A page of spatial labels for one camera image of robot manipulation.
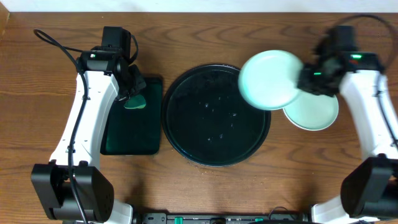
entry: wooden table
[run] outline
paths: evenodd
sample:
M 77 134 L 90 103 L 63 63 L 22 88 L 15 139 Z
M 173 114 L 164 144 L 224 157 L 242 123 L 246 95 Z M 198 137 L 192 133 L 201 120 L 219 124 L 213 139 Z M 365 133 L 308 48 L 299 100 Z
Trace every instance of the wooden table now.
M 30 182 L 35 163 L 46 163 L 58 144 L 72 105 L 76 71 L 56 47 L 33 35 L 39 28 L 63 45 L 91 49 L 103 26 L 123 26 L 137 37 L 137 64 L 161 75 L 164 91 L 184 71 L 204 63 L 241 67 L 256 53 L 288 50 L 311 62 L 323 31 L 347 14 L 12 13 L 0 42 L 0 223 L 47 220 Z M 383 14 L 398 26 L 396 14 Z M 369 19 L 355 22 L 363 50 L 384 60 L 388 33 Z M 387 72 L 398 105 L 398 63 Z M 340 192 L 360 163 L 349 109 L 339 98 L 336 122 L 324 131 L 295 127 L 281 110 L 261 148 L 231 167 L 184 159 L 162 135 L 154 156 L 101 156 L 101 171 L 116 198 L 140 212 L 268 213 L 276 206 L 306 210 Z

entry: round black tray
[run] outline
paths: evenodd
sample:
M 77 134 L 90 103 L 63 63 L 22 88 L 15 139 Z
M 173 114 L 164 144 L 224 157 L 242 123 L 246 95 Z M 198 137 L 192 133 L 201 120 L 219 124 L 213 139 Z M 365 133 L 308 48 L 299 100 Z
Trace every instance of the round black tray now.
M 239 69 L 202 65 L 185 72 L 167 91 L 162 125 L 181 155 L 206 166 L 228 166 L 264 142 L 271 112 L 258 110 L 238 90 Z

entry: green indicator light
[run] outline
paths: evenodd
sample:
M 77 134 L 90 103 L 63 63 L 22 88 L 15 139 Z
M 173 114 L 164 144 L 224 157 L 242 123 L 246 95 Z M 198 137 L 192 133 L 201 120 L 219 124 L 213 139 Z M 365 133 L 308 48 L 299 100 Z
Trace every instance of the green indicator light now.
M 362 55 L 351 55 L 353 59 L 361 59 Z
M 175 217 L 174 218 L 174 224 L 182 224 L 182 223 L 183 223 L 182 217 Z

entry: black cable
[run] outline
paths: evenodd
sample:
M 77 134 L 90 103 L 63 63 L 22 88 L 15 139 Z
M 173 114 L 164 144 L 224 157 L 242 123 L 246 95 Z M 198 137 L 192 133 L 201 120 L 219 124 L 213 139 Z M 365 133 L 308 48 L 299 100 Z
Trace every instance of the black cable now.
M 134 41 L 134 45 L 136 46 L 136 53 L 134 53 L 134 55 L 132 55 L 131 58 L 128 60 L 129 64 L 133 63 L 137 59 L 137 56 L 138 56 L 138 43 L 137 43 L 136 37 L 131 34 L 131 39 Z
M 398 32 L 394 28 L 394 26 L 392 26 L 389 22 L 387 22 L 385 19 L 383 19 L 379 16 L 375 16 L 372 14 L 357 14 L 357 15 L 348 16 L 346 18 L 340 19 L 339 21 L 334 23 L 332 27 L 340 26 L 344 23 L 347 23 L 349 21 L 352 21 L 354 19 L 359 19 L 359 18 L 370 18 L 370 19 L 377 20 L 377 21 L 381 22 L 389 31 L 389 33 L 391 35 L 391 39 L 392 39 L 392 48 L 391 48 L 390 55 L 384 65 L 387 70 L 392 65 L 392 63 L 394 62 L 394 60 L 398 54 L 398 39 L 397 39 Z
M 385 66 L 384 66 L 385 69 L 387 70 L 392 65 L 392 63 L 394 62 L 394 60 L 395 60 L 395 58 L 397 57 L 397 54 L 398 54 L 398 35 L 397 35 L 398 32 L 397 32 L 397 30 L 394 28 L 394 26 L 392 26 L 385 19 L 383 19 L 383 18 L 381 18 L 379 16 L 372 15 L 372 14 L 357 14 L 357 15 L 349 16 L 349 17 L 343 18 L 343 19 L 339 20 L 338 22 L 336 22 L 333 25 L 333 27 L 336 27 L 338 25 L 344 24 L 346 22 L 349 22 L 349 21 L 352 21 L 352 20 L 358 19 L 358 18 L 375 19 L 375 20 L 381 22 L 383 25 L 385 25 L 385 27 L 389 31 L 389 33 L 391 35 L 391 39 L 392 39 L 392 47 L 391 47 L 390 55 L 388 56 L 388 59 L 387 59 L 387 61 L 385 63 Z M 398 150 L 398 140 L 395 137 L 394 132 L 392 131 L 391 125 L 388 122 L 386 113 L 385 113 L 384 108 L 383 108 L 383 104 L 381 102 L 381 96 L 380 96 L 381 93 L 382 93 L 382 91 L 380 90 L 381 77 L 382 77 L 382 74 L 379 74 L 377 76 L 376 84 L 375 84 L 376 93 L 375 93 L 374 96 L 377 98 L 377 103 L 379 105 L 380 112 L 382 114 L 384 122 L 386 123 L 386 126 L 387 126 L 387 129 L 388 129 L 389 133 L 390 133 L 390 136 L 391 136 L 391 138 L 393 140 L 393 144 L 395 145 L 396 149 Z
M 39 30 L 39 29 L 34 29 L 33 30 L 33 33 L 36 35 L 36 37 L 38 37 L 40 40 L 43 40 L 44 42 L 46 42 L 46 43 L 48 43 L 48 44 L 51 44 L 51 45 L 54 45 L 54 46 L 57 46 L 57 47 L 59 47 L 57 44 L 55 44 L 54 42 L 52 42 L 50 39 L 49 39 L 49 37 L 50 36 L 48 36 L 45 32 L 43 32 L 43 31 L 41 31 L 41 30 Z M 75 51 L 75 52 L 83 52 L 82 50 L 79 50 L 79 49 L 74 49 L 74 48 L 71 48 L 71 47 L 66 47 L 66 46 L 62 46 L 64 49 L 67 49 L 67 50 L 71 50 L 71 51 Z
M 72 131 L 72 135 L 70 137 L 70 142 L 69 142 L 69 146 L 68 146 L 68 175 L 69 175 L 69 179 L 70 179 L 70 186 L 72 189 L 72 194 L 76 200 L 77 206 L 79 208 L 79 211 L 81 213 L 81 217 L 84 221 L 85 224 L 88 224 L 87 221 L 87 216 L 86 213 L 84 211 L 83 205 L 81 204 L 80 201 L 80 197 L 79 194 L 77 192 L 77 188 L 76 188 L 76 180 L 75 177 L 73 176 L 73 153 L 74 153 L 74 148 L 73 145 L 75 144 L 75 138 L 76 138 L 76 133 L 77 133 L 77 129 L 79 127 L 80 124 L 80 120 L 81 117 L 83 116 L 83 111 L 85 109 L 86 106 L 86 102 L 87 102 L 87 98 L 88 98 L 88 87 L 87 87 L 87 82 L 86 82 L 86 78 L 84 76 L 83 71 L 80 69 L 79 65 L 77 64 L 76 60 L 72 57 L 72 55 L 70 55 L 70 53 L 67 51 L 67 49 L 71 49 L 71 48 L 67 48 L 62 46 L 60 43 L 58 43 L 55 39 L 53 39 L 51 36 L 49 36 L 48 34 L 46 34 L 45 32 L 38 30 L 38 29 L 34 29 L 34 34 L 40 38 L 41 40 L 50 43 L 54 46 L 59 47 L 63 53 L 65 53 L 65 55 L 72 61 L 72 63 L 75 65 L 77 72 L 79 73 L 81 80 L 83 82 L 83 88 L 84 88 L 84 94 L 83 94 L 83 101 L 81 102 L 81 106 L 80 106 L 80 110 L 76 119 L 76 123 L 75 126 L 73 127 L 73 131 Z
M 271 220 L 271 216 L 272 216 L 272 214 L 274 213 L 274 211 L 277 210 L 277 209 L 279 209 L 279 208 L 282 208 L 282 209 L 284 209 L 284 210 L 286 210 L 286 211 L 289 211 L 287 208 L 285 208 L 285 207 L 283 207 L 283 206 L 276 206 L 274 209 L 272 209 L 272 210 L 269 212 L 269 214 L 268 214 L 268 219 L 269 219 L 269 220 Z

